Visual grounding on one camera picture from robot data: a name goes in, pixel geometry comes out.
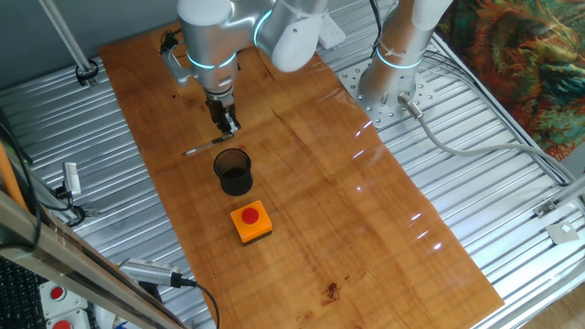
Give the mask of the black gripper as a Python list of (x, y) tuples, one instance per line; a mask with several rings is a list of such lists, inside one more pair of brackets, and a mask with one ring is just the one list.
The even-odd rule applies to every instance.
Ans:
[(228, 105), (224, 105), (222, 101), (207, 99), (206, 105), (213, 122), (223, 136), (234, 135), (241, 128), (236, 119), (235, 103), (233, 101)]

